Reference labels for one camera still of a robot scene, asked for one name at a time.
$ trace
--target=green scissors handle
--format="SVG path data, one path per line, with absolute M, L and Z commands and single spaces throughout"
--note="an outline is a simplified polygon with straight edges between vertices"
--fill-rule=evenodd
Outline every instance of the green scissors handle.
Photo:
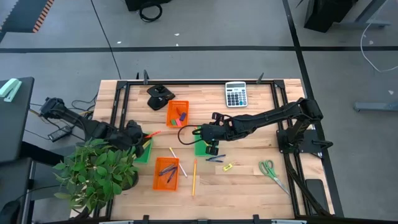
M 274 170 L 274 162 L 272 160 L 266 160 L 259 162 L 259 167 L 261 172 L 264 175 L 269 176 L 270 178 L 276 177 L 276 173 Z

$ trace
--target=green block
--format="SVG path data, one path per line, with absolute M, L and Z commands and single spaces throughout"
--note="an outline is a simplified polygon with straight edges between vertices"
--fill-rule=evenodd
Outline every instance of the green block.
M 200 135 L 195 135 L 195 141 L 200 139 Z M 212 156 L 206 153 L 206 143 L 204 141 L 199 141 L 195 143 L 195 156 Z
M 152 150 L 152 144 L 154 143 L 153 138 L 150 140 L 149 145 L 144 149 L 144 153 L 140 158 L 134 160 L 134 162 L 147 164 L 150 158 L 150 152 Z

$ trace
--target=black floor stripe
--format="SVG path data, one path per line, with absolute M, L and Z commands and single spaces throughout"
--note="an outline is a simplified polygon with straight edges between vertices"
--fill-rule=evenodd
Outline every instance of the black floor stripe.
M 364 47 L 364 51 L 398 51 L 398 46 Z M 113 47 L 113 52 L 195 52 L 195 51 L 296 51 L 294 46 L 187 46 L 187 47 Z M 302 52 L 349 52 L 359 47 L 301 47 Z M 17 53 L 102 53 L 109 47 L 0 48 L 0 54 Z
M 294 21 L 292 18 L 292 13 L 290 11 L 289 3 L 287 2 L 287 0 L 282 0 L 282 1 L 283 1 L 283 5 L 285 8 L 286 18 L 287 18 L 287 22 L 289 24 L 290 33 L 292 34 L 292 40 L 293 40 L 295 52 L 297 55 L 298 65 L 300 67 L 300 71 L 302 74 L 305 91 L 307 93 L 308 98 L 314 99 L 314 95 L 313 95 L 313 91 L 312 91 L 312 87 L 311 87 L 311 83 L 310 83 L 310 78 L 308 76 L 307 68 L 305 66 L 302 48 L 300 46 L 299 37 L 297 36 L 296 28 L 294 26 Z M 323 133 L 323 128 L 322 128 L 321 123 L 319 122 L 318 124 L 316 124 L 315 128 L 317 130 L 318 137 L 321 140 L 325 140 L 325 136 Z M 333 169 L 331 166 L 328 149 L 325 149 L 323 151 L 323 158 L 324 159 L 322 159 L 322 164 L 324 166 L 325 175 L 327 176 L 329 192 L 330 192 L 331 199 L 333 201 L 333 208 L 334 208 L 335 214 L 339 217 L 344 217 L 343 208 L 341 207 L 340 196 L 338 195 L 336 180 L 335 180 L 335 176 L 334 176 Z

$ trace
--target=black desk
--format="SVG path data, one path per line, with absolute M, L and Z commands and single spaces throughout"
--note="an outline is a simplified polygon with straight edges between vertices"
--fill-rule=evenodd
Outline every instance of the black desk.
M 22 85 L 12 102 L 0 98 L 0 163 L 30 157 L 37 162 L 52 165 L 63 160 L 63 156 L 35 145 L 23 142 L 27 113 L 30 108 L 34 78 L 18 78 Z M 3 86 L 8 80 L 0 81 Z
M 32 159 L 29 158 L 0 164 L 0 209 L 6 203 L 16 200 L 26 193 L 31 165 Z M 19 199 L 21 208 L 17 223 L 21 223 L 22 221 L 25 198 L 26 196 L 23 196 Z

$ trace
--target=white cable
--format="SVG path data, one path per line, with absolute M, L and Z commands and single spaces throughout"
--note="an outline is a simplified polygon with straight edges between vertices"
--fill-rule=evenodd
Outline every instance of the white cable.
M 390 68 L 390 69 L 386 69 L 386 70 L 380 70 L 380 69 L 378 69 L 376 66 L 373 65 L 373 63 L 367 58 L 367 56 L 366 56 L 365 53 L 363 52 L 362 43 L 363 43 L 363 36 L 365 35 L 365 32 L 366 32 L 366 31 L 368 30 L 368 28 L 372 25 L 372 23 L 374 22 L 374 20 L 376 19 L 376 17 L 379 15 L 381 9 L 386 5 L 387 2 L 388 2 L 388 0 L 385 1 L 385 3 L 384 3 L 384 4 L 379 8 L 379 10 L 377 10 L 377 12 L 373 15 L 373 19 L 371 19 L 369 25 L 365 28 L 365 30 L 363 31 L 362 36 L 361 36 L 361 52 L 362 52 L 363 57 L 369 62 L 369 64 L 372 65 L 372 67 L 373 67 L 374 69 L 376 69 L 376 70 L 377 70 L 378 72 L 380 72 L 380 73 L 382 73 L 382 72 L 393 71 L 394 69 L 398 68 L 398 66 L 395 66 L 394 68 Z

